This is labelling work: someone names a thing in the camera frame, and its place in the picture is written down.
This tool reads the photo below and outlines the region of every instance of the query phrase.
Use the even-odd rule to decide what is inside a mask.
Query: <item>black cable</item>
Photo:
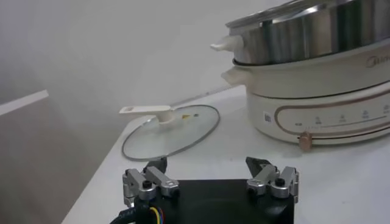
[[[149,213],[148,205],[140,205],[137,206],[136,208],[129,208],[121,211],[117,216],[117,218],[112,220],[110,224],[129,224],[132,222],[136,222],[137,220],[145,218],[145,215],[148,215],[148,213]]]

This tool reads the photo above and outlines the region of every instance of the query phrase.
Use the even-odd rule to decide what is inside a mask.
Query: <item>label sticker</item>
[[[272,124],[272,116],[270,113],[264,111],[263,112],[263,119],[264,119],[264,123]]]

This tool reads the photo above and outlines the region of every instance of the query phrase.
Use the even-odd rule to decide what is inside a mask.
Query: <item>glass lid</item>
[[[174,120],[161,123],[156,117],[136,128],[122,145],[132,161],[151,161],[191,148],[218,126],[219,112],[208,105],[191,105],[172,111]]]

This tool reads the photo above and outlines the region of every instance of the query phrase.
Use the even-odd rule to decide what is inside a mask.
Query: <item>metal bracket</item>
[[[122,176],[124,203],[131,207],[133,199],[151,200],[156,197],[156,185],[145,179],[136,169],[128,169]]]
[[[165,197],[177,197],[179,194],[179,182],[168,178],[156,167],[147,167],[145,170],[147,180],[157,184],[161,188],[161,194]]]
[[[273,165],[265,165],[260,173],[246,181],[247,190],[256,196],[266,193],[267,185],[278,176],[277,168]]]
[[[271,183],[271,194],[277,198],[294,197],[298,202],[299,195],[299,173],[293,167],[285,167],[278,178]]]

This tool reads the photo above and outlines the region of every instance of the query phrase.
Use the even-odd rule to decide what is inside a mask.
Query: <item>lid rim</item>
[[[273,19],[277,19],[279,17],[283,17],[286,15],[290,15],[294,12],[299,13],[308,8],[315,7],[319,4],[326,4],[329,2],[334,2],[335,5],[341,5],[349,1],[355,0],[294,0],[282,5],[278,5],[266,10],[259,11],[257,13],[250,14],[248,16],[233,20],[225,25],[229,29],[234,29],[237,27],[242,27],[246,25],[250,25],[253,23],[262,23],[265,21],[272,21]]]

